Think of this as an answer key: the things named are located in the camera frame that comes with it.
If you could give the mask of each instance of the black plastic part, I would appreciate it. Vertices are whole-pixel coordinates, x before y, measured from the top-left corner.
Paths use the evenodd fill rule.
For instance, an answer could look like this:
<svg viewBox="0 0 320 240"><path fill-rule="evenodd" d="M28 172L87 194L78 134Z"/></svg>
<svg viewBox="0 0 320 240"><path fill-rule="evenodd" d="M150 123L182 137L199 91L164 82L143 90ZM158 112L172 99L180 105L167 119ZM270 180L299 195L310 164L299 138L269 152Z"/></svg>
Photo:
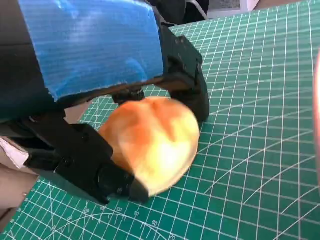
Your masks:
<svg viewBox="0 0 320 240"><path fill-rule="evenodd" d="M145 93L141 87L126 89L112 95L112 99L116 104L122 105L127 101L140 101L145 98Z"/></svg>
<svg viewBox="0 0 320 240"><path fill-rule="evenodd" d="M27 167L67 192L100 204L107 204L110 195L130 198L137 180L114 164L111 146L90 125L69 125L59 113L22 122L49 146L46 150L29 146Z"/></svg>
<svg viewBox="0 0 320 240"><path fill-rule="evenodd" d="M192 81L189 89L169 90L170 96L192 110L198 122L205 121L210 113L207 84L202 73L203 58L185 36L176 37L167 27L161 27L161 49L164 78Z"/></svg>
<svg viewBox="0 0 320 240"><path fill-rule="evenodd" d="M17 0L0 1L0 136L28 149L25 163L67 192L100 204L115 195L144 202L148 191L110 159L110 145L88 124L69 125L64 109L102 95L139 101L142 86L156 85L189 107L199 122L209 116L203 59L184 37L158 24L164 71L144 83L122 84L55 102L44 85Z"/></svg>

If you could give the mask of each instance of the screw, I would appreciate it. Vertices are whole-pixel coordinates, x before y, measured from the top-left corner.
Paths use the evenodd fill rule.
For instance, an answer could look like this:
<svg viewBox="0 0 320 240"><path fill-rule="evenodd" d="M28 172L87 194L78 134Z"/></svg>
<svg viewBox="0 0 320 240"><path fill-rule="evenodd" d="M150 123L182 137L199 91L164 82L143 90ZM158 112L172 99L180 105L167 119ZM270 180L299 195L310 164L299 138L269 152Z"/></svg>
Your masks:
<svg viewBox="0 0 320 240"><path fill-rule="evenodd" d="M86 143L89 141L89 135L87 133L84 133L82 136L82 140Z"/></svg>
<svg viewBox="0 0 320 240"><path fill-rule="evenodd" d="M65 158L64 159L64 165L69 168L73 163L73 159L72 158Z"/></svg>

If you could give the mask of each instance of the cutting mat grid lines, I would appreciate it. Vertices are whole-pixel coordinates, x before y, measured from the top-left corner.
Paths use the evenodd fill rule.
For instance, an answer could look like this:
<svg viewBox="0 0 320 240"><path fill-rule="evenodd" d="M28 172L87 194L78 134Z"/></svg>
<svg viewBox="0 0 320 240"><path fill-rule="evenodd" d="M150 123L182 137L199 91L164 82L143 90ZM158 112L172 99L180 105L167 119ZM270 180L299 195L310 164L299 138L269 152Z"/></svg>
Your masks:
<svg viewBox="0 0 320 240"><path fill-rule="evenodd" d="M210 96L188 172L146 204L113 199L106 207L40 178L0 239L319 239L312 128L319 22L315 0L174 27L201 52ZM81 122L98 129L116 107L99 97Z"/></svg>

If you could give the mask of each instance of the blue duct tape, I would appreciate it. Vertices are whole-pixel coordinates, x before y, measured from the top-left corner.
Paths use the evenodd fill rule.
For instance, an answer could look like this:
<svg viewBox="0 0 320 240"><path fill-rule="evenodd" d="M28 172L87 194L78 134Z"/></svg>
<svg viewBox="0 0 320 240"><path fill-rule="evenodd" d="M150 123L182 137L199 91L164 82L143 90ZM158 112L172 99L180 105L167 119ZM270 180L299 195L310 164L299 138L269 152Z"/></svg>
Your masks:
<svg viewBox="0 0 320 240"><path fill-rule="evenodd" d="M152 8L136 0L19 0L54 100L163 74Z"/></svg>

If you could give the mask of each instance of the white object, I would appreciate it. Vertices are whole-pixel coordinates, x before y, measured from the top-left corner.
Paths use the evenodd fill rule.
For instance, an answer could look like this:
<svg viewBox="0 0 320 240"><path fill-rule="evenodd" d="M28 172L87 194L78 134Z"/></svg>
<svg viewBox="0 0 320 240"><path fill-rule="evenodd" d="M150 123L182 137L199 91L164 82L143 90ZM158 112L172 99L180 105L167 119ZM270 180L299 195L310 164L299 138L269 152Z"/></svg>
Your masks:
<svg viewBox="0 0 320 240"><path fill-rule="evenodd" d="M251 12L259 0L210 0L207 16L209 19L233 16Z"/></svg>
<svg viewBox="0 0 320 240"><path fill-rule="evenodd" d="M25 168L24 163L28 160L29 154L11 145L9 142L0 138L0 147L3 148L7 157L18 168Z"/></svg>

